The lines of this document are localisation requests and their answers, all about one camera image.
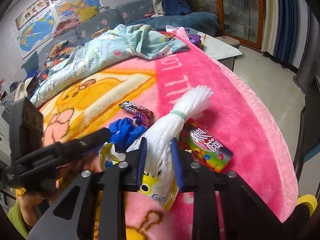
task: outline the tiled floor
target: tiled floor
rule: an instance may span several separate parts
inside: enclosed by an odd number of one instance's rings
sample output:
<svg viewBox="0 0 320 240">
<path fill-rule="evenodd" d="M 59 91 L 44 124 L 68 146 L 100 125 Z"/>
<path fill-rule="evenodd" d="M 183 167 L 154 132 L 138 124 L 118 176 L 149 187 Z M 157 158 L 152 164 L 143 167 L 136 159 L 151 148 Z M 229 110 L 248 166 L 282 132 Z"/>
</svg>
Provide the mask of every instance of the tiled floor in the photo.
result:
<svg viewBox="0 0 320 240">
<path fill-rule="evenodd" d="M 293 160 L 297 147 L 300 112 L 304 95 L 295 87 L 289 69 L 282 68 L 262 54 L 240 46 L 242 56 L 235 61 L 234 73 L 261 98 L 276 120 Z M 299 195 L 315 194 L 320 181 L 320 154 L 305 163 L 299 182 Z"/>
</svg>

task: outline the blue blanket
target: blue blanket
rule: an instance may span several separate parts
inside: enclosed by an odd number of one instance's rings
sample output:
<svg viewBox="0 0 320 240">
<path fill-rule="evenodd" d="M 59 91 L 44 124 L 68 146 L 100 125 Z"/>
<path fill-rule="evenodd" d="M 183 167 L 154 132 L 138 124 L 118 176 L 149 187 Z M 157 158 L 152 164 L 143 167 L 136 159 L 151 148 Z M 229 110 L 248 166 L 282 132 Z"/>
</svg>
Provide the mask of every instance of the blue blanket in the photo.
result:
<svg viewBox="0 0 320 240">
<path fill-rule="evenodd" d="M 133 21 L 128 25 L 148 24 L 156 30 L 165 30 L 166 25 L 172 27 L 189 27 L 199 32 L 214 36 L 216 30 L 220 29 L 218 17 L 208 12 L 193 12 L 187 15 L 168 15 L 162 17 L 150 17 Z"/>
<path fill-rule="evenodd" d="M 69 59 L 50 69 L 30 101 L 38 107 L 73 82 L 132 56 L 155 59 L 187 50 L 184 42 L 169 39 L 149 25 L 121 24 L 84 46 L 77 46 Z"/>
</svg>

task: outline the pink blanket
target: pink blanket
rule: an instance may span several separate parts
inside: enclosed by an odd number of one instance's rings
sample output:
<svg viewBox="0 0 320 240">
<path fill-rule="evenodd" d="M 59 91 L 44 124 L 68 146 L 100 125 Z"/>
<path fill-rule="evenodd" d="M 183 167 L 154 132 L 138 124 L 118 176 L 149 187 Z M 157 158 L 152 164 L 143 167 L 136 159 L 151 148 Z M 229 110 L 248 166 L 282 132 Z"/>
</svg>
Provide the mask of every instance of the pink blanket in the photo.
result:
<svg viewBox="0 0 320 240">
<path fill-rule="evenodd" d="M 74 83 L 46 103 L 41 109 L 44 145 L 82 137 L 125 116 L 132 118 L 119 108 L 122 101 L 150 109 L 157 119 L 169 113 L 189 88 L 208 85 L 214 91 L 211 106 L 195 119 L 234 152 L 224 172 L 239 173 L 285 221 L 295 207 L 298 185 L 288 147 L 273 117 L 243 81 L 192 45 L 183 28 L 176 34 L 190 46 L 189 52 L 152 61 L 125 60 Z M 192 193 L 179 193 L 169 211 L 140 192 L 128 193 L 125 210 L 127 239 L 190 239 Z"/>
<path fill-rule="evenodd" d="M 211 87 L 212 104 L 197 116 L 197 122 L 234 152 L 224 172 L 234 170 L 240 174 L 279 220 L 285 221 L 295 207 L 298 185 L 288 147 L 275 120 L 258 96 L 233 72 L 191 45 L 184 29 L 177 34 L 191 51 L 156 61 L 159 116 L 167 114 L 189 88 Z M 161 210 L 152 199 L 132 193 L 127 203 L 126 224 L 143 227 L 141 222 L 150 210 L 163 215 L 162 223 L 150 226 L 149 239 L 190 239 L 192 193 L 179 193 L 169 211 Z"/>
</svg>

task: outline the white mesh bundle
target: white mesh bundle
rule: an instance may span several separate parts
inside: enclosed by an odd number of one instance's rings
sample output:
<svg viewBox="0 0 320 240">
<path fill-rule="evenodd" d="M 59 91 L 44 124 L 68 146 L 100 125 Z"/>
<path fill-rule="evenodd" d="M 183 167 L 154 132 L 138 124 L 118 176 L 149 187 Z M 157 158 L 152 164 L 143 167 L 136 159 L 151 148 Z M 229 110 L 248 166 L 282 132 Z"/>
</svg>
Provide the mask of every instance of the white mesh bundle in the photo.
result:
<svg viewBox="0 0 320 240">
<path fill-rule="evenodd" d="M 167 180 L 172 177 L 172 159 L 170 141 L 179 138 L 184 123 L 192 116 L 207 109 L 213 92 L 207 86 L 197 86 L 187 91 L 173 106 L 173 110 L 182 114 L 169 113 L 158 119 L 141 137 L 148 143 L 145 171 L 150 176 Z M 141 137 L 127 149 L 127 152 L 139 148 Z"/>
</svg>

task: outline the green rubber band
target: green rubber band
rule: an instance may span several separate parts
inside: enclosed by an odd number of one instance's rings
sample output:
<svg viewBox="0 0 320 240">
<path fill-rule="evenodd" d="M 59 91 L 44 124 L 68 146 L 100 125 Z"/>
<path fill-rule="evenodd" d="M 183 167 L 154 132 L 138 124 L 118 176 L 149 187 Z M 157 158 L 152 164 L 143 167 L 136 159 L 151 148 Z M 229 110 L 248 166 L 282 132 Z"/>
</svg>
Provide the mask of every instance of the green rubber band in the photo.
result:
<svg viewBox="0 0 320 240">
<path fill-rule="evenodd" d="M 169 113 L 170 114 L 177 114 L 178 116 L 180 116 L 184 120 L 184 122 L 187 121 L 187 116 L 179 110 L 171 110 Z"/>
</svg>

